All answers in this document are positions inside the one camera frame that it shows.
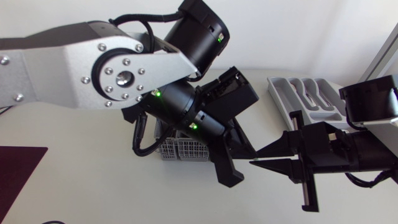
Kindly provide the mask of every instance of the white wall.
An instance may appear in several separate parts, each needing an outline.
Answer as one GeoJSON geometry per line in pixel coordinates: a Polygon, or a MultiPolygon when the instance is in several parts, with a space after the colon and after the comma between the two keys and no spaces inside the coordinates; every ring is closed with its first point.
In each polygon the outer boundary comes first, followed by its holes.
{"type": "MultiPolygon", "coordinates": [[[[2,0],[0,37],[21,37],[126,13],[168,14],[182,0],[2,0]]],[[[212,68],[267,68],[355,83],[398,22],[396,0],[207,0],[231,40],[212,68]]],[[[154,25],[164,37],[172,24],[154,25]]],[[[144,31],[123,25],[125,31],[144,31]]]]}

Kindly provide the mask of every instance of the white table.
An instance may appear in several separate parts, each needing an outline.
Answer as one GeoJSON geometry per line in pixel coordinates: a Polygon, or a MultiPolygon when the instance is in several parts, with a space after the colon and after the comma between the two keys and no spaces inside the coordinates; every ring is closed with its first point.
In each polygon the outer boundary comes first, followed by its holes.
{"type": "MultiPolygon", "coordinates": [[[[212,70],[204,82],[224,71],[212,70]]],[[[242,70],[260,100],[238,116],[255,149],[287,129],[266,77],[289,72],[242,70]]],[[[235,160],[245,180],[229,189],[210,162],[162,161],[131,150],[134,125],[119,110],[73,110],[31,103],[0,116],[0,145],[47,146],[3,223],[396,223],[392,180],[362,189],[344,174],[315,175],[320,213],[301,209],[301,185],[235,160]]],[[[154,119],[143,145],[153,142],[154,119]]],[[[373,180],[376,173],[359,174],[373,180]]]]}

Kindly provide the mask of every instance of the black cable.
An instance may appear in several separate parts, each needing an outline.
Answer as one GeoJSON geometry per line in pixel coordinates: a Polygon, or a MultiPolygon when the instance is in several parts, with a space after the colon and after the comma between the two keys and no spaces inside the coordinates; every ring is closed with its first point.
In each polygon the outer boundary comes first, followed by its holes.
{"type": "Polygon", "coordinates": [[[369,181],[369,182],[365,181],[365,180],[361,180],[351,173],[345,173],[345,174],[346,174],[347,178],[353,184],[357,185],[358,187],[372,188],[376,184],[382,182],[383,180],[386,180],[386,179],[392,177],[394,175],[394,171],[393,170],[382,171],[373,181],[369,181]]]}
{"type": "Polygon", "coordinates": [[[2,111],[0,112],[0,115],[4,114],[5,112],[7,112],[7,110],[11,109],[12,107],[13,107],[13,106],[7,106],[7,107],[0,108],[0,110],[2,110],[2,111]]]}
{"type": "Polygon", "coordinates": [[[118,26],[120,24],[131,21],[146,21],[146,22],[172,22],[184,17],[182,11],[168,15],[150,15],[150,14],[126,14],[117,17],[115,20],[110,19],[109,22],[118,26]]]}
{"type": "Polygon", "coordinates": [[[195,78],[185,77],[185,79],[188,82],[197,82],[197,81],[201,80],[203,77],[204,77],[204,75],[197,75],[195,78]]]}
{"type": "Polygon", "coordinates": [[[367,131],[367,130],[368,130],[367,128],[362,128],[362,127],[355,126],[355,125],[349,120],[347,107],[346,107],[346,120],[347,120],[347,124],[348,124],[350,127],[352,127],[353,129],[355,129],[355,130],[358,130],[358,131],[367,131]]]}
{"type": "Polygon", "coordinates": [[[155,35],[154,35],[154,31],[152,30],[152,27],[149,25],[149,23],[147,21],[140,21],[145,28],[148,30],[148,34],[149,34],[149,53],[154,53],[155,52],[155,35]]]}
{"type": "Polygon", "coordinates": [[[45,222],[43,224],[64,224],[64,223],[60,222],[60,221],[48,221],[48,222],[45,222]]]}
{"type": "Polygon", "coordinates": [[[166,131],[161,135],[161,137],[156,140],[151,146],[141,149],[140,144],[142,138],[144,138],[144,131],[147,122],[147,115],[145,112],[141,113],[136,120],[136,127],[134,128],[134,135],[132,138],[132,150],[137,156],[148,156],[153,153],[162,144],[167,137],[169,137],[173,131],[173,128],[169,126],[166,131]]]}

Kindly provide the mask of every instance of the gray plastic basket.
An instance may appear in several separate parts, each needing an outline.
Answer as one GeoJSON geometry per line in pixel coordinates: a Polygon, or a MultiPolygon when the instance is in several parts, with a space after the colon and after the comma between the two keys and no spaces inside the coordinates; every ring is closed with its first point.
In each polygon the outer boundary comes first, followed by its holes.
{"type": "MultiPolygon", "coordinates": [[[[157,120],[155,138],[159,138],[162,135],[161,126],[161,121],[157,120]]],[[[179,131],[174,131],[170,137],[167,137],[157,152],[162,160],[165,161],[180,159],[181,161],[206,162],[209,160],[207,146],[202,145],[196,140],[187,138],[179,131]]]]}

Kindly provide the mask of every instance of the metal frame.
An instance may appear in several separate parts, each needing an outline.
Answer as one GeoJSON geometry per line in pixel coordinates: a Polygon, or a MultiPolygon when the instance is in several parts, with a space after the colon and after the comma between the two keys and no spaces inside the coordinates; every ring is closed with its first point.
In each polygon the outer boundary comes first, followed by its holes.
{"type": "Polygon", "coordinates": [[[384,76],[389,67],[398,58],[398,24],[392,30],[380,51],[377,53],[365,73],[359,79],[359,82],[365,82],[384,76]]]}

